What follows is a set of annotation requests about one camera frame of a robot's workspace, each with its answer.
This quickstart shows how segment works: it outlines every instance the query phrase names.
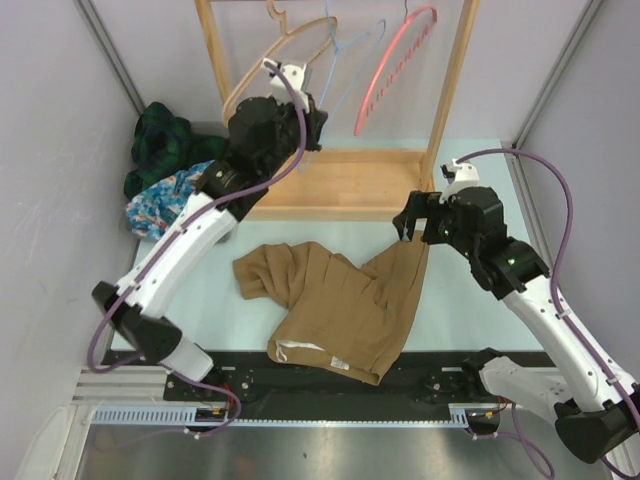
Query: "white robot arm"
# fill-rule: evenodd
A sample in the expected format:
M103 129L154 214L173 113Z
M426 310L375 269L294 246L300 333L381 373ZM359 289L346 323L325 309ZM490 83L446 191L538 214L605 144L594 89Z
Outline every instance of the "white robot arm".
M449 185L442 192L412 192L393 223L403 240L413 237L416 219L426 218L422 240L446 243L464 255L478 284L493 293L535 335L564 381L533 373L491 349L465 362L487 393L509 398L553 424L565 445L581 460L594 463L637 432L618 388L640 404L635 379L624 371L571 313L575 331L551 298L549 269L533 248L507 236L502 203L491 188L479 187L476 168L451 162L442 167ZM598 366L581 334L615 374Z
M213 362L164 317L173 293L204 254L267 193L266 185L299 146L309 151L321 148L318 142L328 117L303 91L309 76L306 65L265 59L264 66L273 72L272 95L238 105L229 120L224 155L205 170L178 219L139 265L115 285L100 282L92 292L111 325L148 362L196 382L209 373ZM301 106L299 111L294 103Z

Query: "white fabric patch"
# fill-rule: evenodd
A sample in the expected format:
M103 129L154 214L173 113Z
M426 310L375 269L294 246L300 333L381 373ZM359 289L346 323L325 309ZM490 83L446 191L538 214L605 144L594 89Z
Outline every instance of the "white fabric patch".
M314 343L300 343L292 342L291 340L277 340L276 341L276 357L278 361L284 363L288 360L287 355L282 351L282 347L285 348L311 348L313 350L320 350L324 352L323 348L320 348Z
M331 366L334 368L339 368L340 370L349 370L349 364L337 359L336 357L333 357L331 359Z

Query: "brown garment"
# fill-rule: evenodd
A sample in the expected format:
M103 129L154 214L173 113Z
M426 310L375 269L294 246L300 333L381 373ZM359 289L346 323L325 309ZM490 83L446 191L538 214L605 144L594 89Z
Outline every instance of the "brown garment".
M315 242L262 245L233 262L244 298L269 296L289 309L269 340L269 357L378 385L418 308L428 254L421 236L394 243L360 269Z

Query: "clothing label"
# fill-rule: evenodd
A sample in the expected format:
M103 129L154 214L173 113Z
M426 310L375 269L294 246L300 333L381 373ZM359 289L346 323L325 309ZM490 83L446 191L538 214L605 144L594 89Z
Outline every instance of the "clothing label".
M331 359L331 366L334 368L339 368L340 370L349 370L349 364L344 363L342 360L338 360L336 357Z

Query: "white bracket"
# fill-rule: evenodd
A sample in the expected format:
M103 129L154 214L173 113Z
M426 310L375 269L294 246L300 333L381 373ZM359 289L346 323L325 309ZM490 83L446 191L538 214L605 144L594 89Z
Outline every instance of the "white bracket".
M475 187L480 183L478 170L470 163L457 163L456 160L452 160L450 163L444 165L444 168L449 174L453 174L454 177L453 179L447 179L449 186L442 192L440 203L446 202L449 197L459 191L465 188Z
M270 63L274 67L277 67L278 64L269 59L265 58L263 63L263 67L266 70L269 70L265 63ZM307 87L307 83L309 82L309 78L311 75L311 68L303 63L302 65L296 65L294 63L283 63L280 65L280 71L287 78L291 86L293 87L294 92L300 98L302 105L304 106L304 111L309 113L309 96L305 93L305 89ZM271 96L276 99L278 103L284 104L291 102L291 95L287 91L287 88L282 83L282 80L276 75L271 79Z

